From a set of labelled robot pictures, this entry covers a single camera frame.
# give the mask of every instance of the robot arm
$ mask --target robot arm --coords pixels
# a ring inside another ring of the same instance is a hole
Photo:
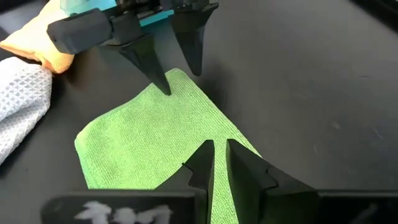
[[[96,45],[119,51],[166,95],[170,86],[154,49],[154,37],[141,29],[138,14],[153,10],[174,10],[171,25],[177,41],[195,75],[201,75],[203,34],[207,20],[218,8],[208,0],[116,0],[117,6],[90,11],[53,22],[47,33],[56,48],[77,54]]]

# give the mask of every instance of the towel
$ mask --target towel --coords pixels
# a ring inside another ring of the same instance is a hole
[[[40,14],[23,28],[0,42],[0,47],[16,55],[42,62],[43,67],[54,73],[66,71],[73,55],[60,53],[47,35],[47,26],[67,14],[60,8],[60,0],[50,0]]]
[[[0,165],[50,107],[52,74],[17,57],[0,62]]]
[[[226,140],[254,151],[236,126],[181,70],[166,73],[172,95],[153,84],[126,104],[96,118],[75,147],[90,189],[154,189],[206,139],[215,144],[211,222],[238,223],[226,170]]]

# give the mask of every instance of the black table surface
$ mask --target black table surface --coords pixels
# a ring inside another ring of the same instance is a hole
[[[203,75],[168,21],[153,24],[165,70],[181,68],[269,162],[323,189],[398,187],[398,34],[349,0],[220,1]],[[73,141],[149,81],[95,47],[53,79],[52,105],[0,167],[4,223],[40,223],[49,197],[86,188]]]

